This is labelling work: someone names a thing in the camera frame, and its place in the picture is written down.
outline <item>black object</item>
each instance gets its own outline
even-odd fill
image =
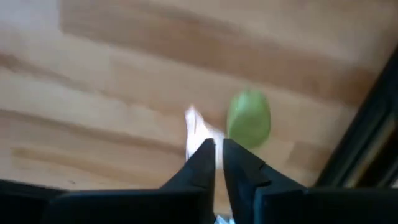
[[[230,139],[223,160],[238,224],[398,222],[398,190],[308,189]],[[1,223],[214,223],[214,181],[207,139],[159,189],[66,192],[0,182]]]
[[[366,169],[358,187],[390,187],[398,179],[398,131],[395,130]]]
[[[343,187],[388,117],[397,111],[398,48],[360,107],[343,139],[334,150],[316,186]]]

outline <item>wooden floor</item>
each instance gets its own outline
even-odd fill
[[[397,43],[395,0],[0,0],[0,178],[158,187],[185,162],[184,111],[224,129],[252,86],[259,156],[311,185]]]

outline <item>black plastic edge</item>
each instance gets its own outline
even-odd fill
[[[398,48],[369,92],[315,186],[342,187],[368,151],[368,144],[382,128],[397,96]]]
[[[390,187],[398,174],[398,135],[395,130],[358,181],[357,187]]]

